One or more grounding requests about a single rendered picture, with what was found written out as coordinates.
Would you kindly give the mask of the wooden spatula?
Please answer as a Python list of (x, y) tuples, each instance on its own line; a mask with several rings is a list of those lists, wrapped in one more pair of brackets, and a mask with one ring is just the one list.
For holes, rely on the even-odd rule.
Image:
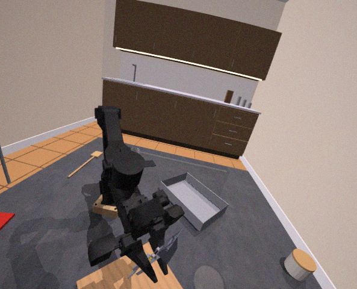
[(68, 178), (70, 178), (75, 172), (79, 171), (79, 169), (81, 169), (82, 167), (84, 167), (84, 165), (87, 164), (90, 160), (92, 160), (92, 158), (99, 158), (102, 154), (103, 154), (103, 152), (98, 152), (98, 151), (92, 153), (92, 154), (91, 154), (91, 158), (90, 158), (88, 161), (86, 161), (81, 167), (79, 167), (77, 170), (75, 170), (73, 173), (71, 173), (71, 174), (68, 176)]

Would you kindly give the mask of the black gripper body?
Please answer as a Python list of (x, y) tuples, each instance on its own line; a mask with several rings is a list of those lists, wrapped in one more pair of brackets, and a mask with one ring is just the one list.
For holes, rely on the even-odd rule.
[(151, 222), (145, 226), (138, 226), (137, 229), (131, 232), (130, 227), (126, 221), (125, 205), (131, 203), (134, 207), (138, 204), (141, 204), (141, 198), (143, 197), (145, 197), (144, 194), (141, 195), (141, 193), (132, 193), (117, 201), (116, 208), (118, 210), (118, 216), (122, 221), (124, 234), (115, 237), (113, 233), (110, 233), (99, 239), (91, 241), (87, 252), (90, 261), (90, 267), (93, 267), (94, 265), (109, 259), (113, 250), (119, 248), (119, 250), (122, 252), (122, 250), (127, 247), (127, 245), (136, 242), (137, 238), (147, 233), (149, 233), (151, 237), (157, 230), (163, 228), (166, 225), (170, 226), (171, 224), (177, 222), (185, 214), (183, 209), (176, 204), (165, 209), (165, 214), (162, 216), (151, 220)]

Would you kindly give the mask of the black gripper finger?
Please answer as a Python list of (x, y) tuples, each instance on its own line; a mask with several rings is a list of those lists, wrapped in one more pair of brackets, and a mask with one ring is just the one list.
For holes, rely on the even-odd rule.
[[(164, 245), (164, 237), (166, 233), (166, 229), (168, 229), (168, 225), (164, 226), (163, 228), (157, 230), (148, 240), (151, 245), (153, 252), (157, 247), (161, 247)], [(164, 275), (168, 274), (167, 263), (163, 261), (161, 258), (157, 259), (159, 267)]]
[(120, 257), (123, 257), (124, 255), (135, 262), (136, 265), (138, 265), (138, 267), (141, 268), (142, 271), (145, 272), (145, 274), (154, 282), (154, 284), (158, 282), (154, 269), (144, 252), (141, 239), (133, 244), (127, 245), (127, 247), (122, 250)]

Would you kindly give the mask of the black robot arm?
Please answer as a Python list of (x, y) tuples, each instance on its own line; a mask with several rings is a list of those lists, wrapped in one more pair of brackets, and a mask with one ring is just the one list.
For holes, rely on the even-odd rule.
[[(115, 206), (117, 201), (132, 193), (140, 193), (144, 158), (124, 144), (119, 119), (120, 109), (115, 106), (101, 105), (95, 108), (95, 119), (102, 130), (104, 160), (102, 160), (100, 194), (103, 205)], [(146, 196), (141, 204), (125, 205), (126, 221), (131, 232), (165, 214), (164, 207), (170, 201), (163, 189), (152, 193), (152, 200)]]

